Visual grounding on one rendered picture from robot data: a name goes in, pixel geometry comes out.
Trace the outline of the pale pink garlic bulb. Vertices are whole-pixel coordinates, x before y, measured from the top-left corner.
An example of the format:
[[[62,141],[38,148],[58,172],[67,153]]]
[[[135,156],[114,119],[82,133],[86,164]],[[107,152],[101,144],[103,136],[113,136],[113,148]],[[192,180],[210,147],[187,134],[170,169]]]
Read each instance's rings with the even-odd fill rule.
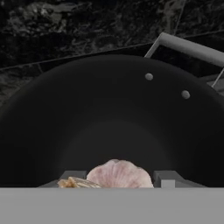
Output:
[[[130,161],[111,159],[92,169],[87,178],[68,177],[60,188],[153,188],[150,174]]]

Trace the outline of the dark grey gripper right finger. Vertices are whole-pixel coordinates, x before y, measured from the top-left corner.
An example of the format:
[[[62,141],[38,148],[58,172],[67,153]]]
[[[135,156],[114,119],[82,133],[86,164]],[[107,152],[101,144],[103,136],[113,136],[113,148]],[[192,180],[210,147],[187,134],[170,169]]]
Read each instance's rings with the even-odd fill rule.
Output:
[[[203,185],[182,178],[176,171],[154,171],[153,178],[153,185],[160,188],[204,188]]]

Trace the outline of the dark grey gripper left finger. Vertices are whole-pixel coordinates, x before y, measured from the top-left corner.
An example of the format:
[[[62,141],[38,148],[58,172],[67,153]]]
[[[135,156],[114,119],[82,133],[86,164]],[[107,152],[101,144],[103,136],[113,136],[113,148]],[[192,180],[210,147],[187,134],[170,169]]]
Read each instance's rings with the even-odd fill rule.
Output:
[[[85,179],[87,176],[86,171],[65,171],[58,179],[51,181],[47,184],[41,185],[40,188],[58,188],[58,182],[61,179],[68,179],[69,177],[76,177],[80,179]]]

